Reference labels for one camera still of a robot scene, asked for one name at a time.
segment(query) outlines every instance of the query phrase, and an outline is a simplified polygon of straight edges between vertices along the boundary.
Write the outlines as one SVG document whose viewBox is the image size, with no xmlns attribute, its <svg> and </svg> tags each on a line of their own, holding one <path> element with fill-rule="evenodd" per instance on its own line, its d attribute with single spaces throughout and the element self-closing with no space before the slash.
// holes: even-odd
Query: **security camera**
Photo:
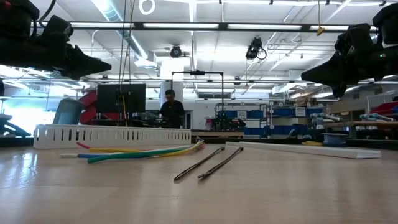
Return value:
<svg viewBox="0 0 398 224">
<path fill-rule="evenodd" d="M 173 48 L 170 51 L 170 56 L 172 58 L 179 58 L 182 55 L 182 51 L 180 49 L 180 46 L 174 45 Z"/>
</svg>

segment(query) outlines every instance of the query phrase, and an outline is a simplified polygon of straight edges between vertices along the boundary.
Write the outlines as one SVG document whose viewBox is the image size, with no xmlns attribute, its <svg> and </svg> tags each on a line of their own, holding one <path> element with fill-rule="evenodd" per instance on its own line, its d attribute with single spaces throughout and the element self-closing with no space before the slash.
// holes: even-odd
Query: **ceiling pipe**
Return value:
<svg viewBox="0 0 398 224">
<path fill-rule="evenodd" d="M 98 8 L 107 21 L 110 22 L 123 22 L 124 19 L 120 15 L 119 11 L 114 6 L 112 0 L 91 0 L 93 4 Z M 128 30 L 117 30 L 116 31 L 126 42 L 129 44 L 131 50 L 138 60 L 146 60 L 148 58 L 147 53 L 141 47 L 140 43 Z"/>
</svg>

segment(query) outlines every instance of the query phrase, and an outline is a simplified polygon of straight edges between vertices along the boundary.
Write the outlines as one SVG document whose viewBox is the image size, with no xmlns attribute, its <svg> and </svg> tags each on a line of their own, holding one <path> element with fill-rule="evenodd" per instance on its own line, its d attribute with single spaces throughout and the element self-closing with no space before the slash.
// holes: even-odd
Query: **metal tool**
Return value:
<svg viewBox="0 0 398 224">
<path fill-rule="evenodd" d="M 209 177 L 211 174 L 214 174 L 219 168 L 221 168 L 223 165 L 225 165 L 227 162 L 229 162 L 231 159 L 233 159 L 236 155 L 238 155 L 242 151 L 243 151 L 243 147 L 240 147 L 232 155 L 230 155 L 226 160 L 224 160 L 223 162 L 214 166 L 209 171 L 207 171 L 205 174 L 199 175 L 198 178 L 205 179 L 205 178 Z"/>
<path fill-rule="evenodd" d="M 217 149 L 216 151 L 211 153 L 208 157 L 206 157 L 203 160 L 201 160 L 200 162 L 197 162 L 196 164 L 190 166 L 188 169 L 182 171 L 181 174 L 179 174 L 178 176 L 174 177 L 174 181 L 180 180 L 182 177 L 184 177 L 185 175 L 187 175 L 189 172 L 193 171 L 194 169 L 198 168 L 200 165 L 205 163 L 207 160 L 211 159 L 213 156 L 217 155 L 221 151 L 224 151 L 224 149 L 225 149 L 225 147 L 221 147 L 221 148 Z"/>
</svg>

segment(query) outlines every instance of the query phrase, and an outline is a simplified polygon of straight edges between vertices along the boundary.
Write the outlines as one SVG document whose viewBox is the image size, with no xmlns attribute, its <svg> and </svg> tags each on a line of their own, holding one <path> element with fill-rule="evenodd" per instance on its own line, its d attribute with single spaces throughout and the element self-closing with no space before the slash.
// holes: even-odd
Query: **yellow wire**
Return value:
<svg viewBox="0 0 398 224">
<path fill-rule="evenodd" d="M 306 142 L 303 142 L 302 144 L 306 145 L 306 146 L 322 146 L 322 143 L 315 142 L 315 141 L 306 141 Z"/>
<path fill-rule="evenodd" d="M 171 153 L 161 154 L 161 155 L 159 155 L 159 157 L 179 156 L 181 154 L 185 154 L 185 153 L 188 153 L 190 151 L 194 151 L 197 147 L 200 147 L 202 144 L 203 144 L 203 142 L 198 142 L 198 143 L 196 143 L 194 146 L 192 146 L 189 149 L 184 149 L 184 150 L 179 151 L 179 152 L 171 152 Z"/>
<path fill-rule="evenodd" d="M 90 148 L 90 152 L 141 152 L 138 149 Z"/>
</svg>

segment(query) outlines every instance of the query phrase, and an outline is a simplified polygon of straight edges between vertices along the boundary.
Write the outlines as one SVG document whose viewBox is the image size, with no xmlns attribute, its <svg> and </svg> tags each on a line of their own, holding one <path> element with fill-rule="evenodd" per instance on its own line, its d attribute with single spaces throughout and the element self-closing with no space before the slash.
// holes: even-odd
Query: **white plastic strip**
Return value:
<svg viewBox="0 0 398 224">
<path fill-rule="evenodd" d="M 266 144 L 254 142 L 226 142 L 226 146 L 251 147 L 256 149 L 268 149 L 284 152 L 298 152 L 305 154 L 314 154 L 321 156 L 335 156 L 350 159 L 370 159 L 380 158 L 380 151 L 363 150 L 363 149 L 347 149 L 337 147 L 319 147 L 319 146 L 303 146 L 303 145 L 285 145 L 285 144 Z"/>
<path fill-rule="evenodd" d="M 34 131 L 36 149 L 90 147 L 172 146 L 191 144 L 189 129 L 130 128 L 85 125 L 38 125 Z"/>
</svg>

